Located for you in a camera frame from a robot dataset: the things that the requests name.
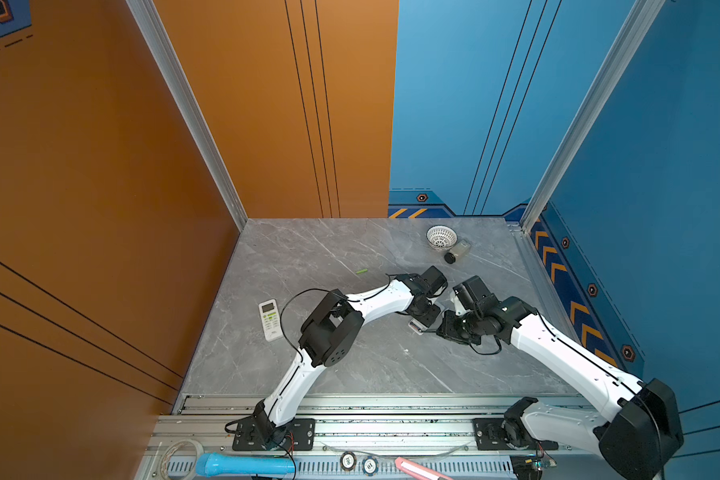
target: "pink utility knife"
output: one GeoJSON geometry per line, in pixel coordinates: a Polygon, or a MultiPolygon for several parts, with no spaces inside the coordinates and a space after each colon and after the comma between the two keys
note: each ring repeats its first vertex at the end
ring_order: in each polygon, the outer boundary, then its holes
{"type": "Polygon", "coordinates": [[[394,465],[401,472],[405,472],[413,478],[418,478],[418,480],[453,480],[451,477],[447,477],[435,470],[430,470],[429,468],[420,466],[419,464],[406,460],[403,457],[398,457],[397,460],[394,461],[394,465]]]}

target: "white remote control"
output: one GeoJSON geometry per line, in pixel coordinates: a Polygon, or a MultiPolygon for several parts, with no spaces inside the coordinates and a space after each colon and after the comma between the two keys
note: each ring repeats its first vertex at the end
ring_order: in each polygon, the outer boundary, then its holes
{"type": "Polygon", "coordinates": [[[274,299],[259,303],[259,314],[262,317],[264,337],[268,342],[282,336],[280,328],[280,314],[277,312],[277,302],[274,299]]]}

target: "bottle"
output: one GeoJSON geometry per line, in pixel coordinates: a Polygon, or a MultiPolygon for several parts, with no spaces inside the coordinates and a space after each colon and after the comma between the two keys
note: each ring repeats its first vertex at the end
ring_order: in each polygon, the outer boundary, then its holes
{"type": "Polygon", "coordinates": [[[462,256],[469,253],[469,249],[472,245],[464,239],[461,239],[457,244],[453,245],[451,249],[444,255],[445,261],[452,264],[462,256]]]}

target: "chevron stripe pattern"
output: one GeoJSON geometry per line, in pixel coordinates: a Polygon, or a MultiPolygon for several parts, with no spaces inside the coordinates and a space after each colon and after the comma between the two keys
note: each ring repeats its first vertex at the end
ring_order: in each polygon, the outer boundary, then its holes
{"type": "Polygon", "coordinates": [[[560,302],[570,312],[570,322],[581,340],[581,345],[611,365],[624,369],[617,355],[618,350],[611,344],[604,329],[594,314],[584,289],[576,281],[570,265],[566,262],[563,248],[553,238],[543,218],[536,220],[530,231],[530,239],[544,264],[544,268],[554,285],[560,302]]]}

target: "black mounting plate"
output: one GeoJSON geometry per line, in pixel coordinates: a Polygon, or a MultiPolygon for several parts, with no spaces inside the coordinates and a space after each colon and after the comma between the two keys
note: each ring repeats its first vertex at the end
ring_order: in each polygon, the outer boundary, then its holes
{"type": "MultiPolygon", "coordinates": [[[[294,418],[285,424],[286,440],[282,446],[288,449],[291,445],[290,434],[293,434],[293,449],[297,452],[312,450],[315,438],[314,418],[294,418]]],[[[256,430],[253,418],[244,418],[237,423],[235,441],[232,450],[236,452],[262,452],[267,450],[264,440],[256,430]]]]}
{"type": "MultiPolygon", "coordinates": [[[[501,427],[503,418],[472,418],[474,427],[474,440],[478,443],[478,450],[517,450],[509,445],[507,433],[501,427]]],[[[557,442],[542,440],[544,450],[557,450],[557,442]]]]}

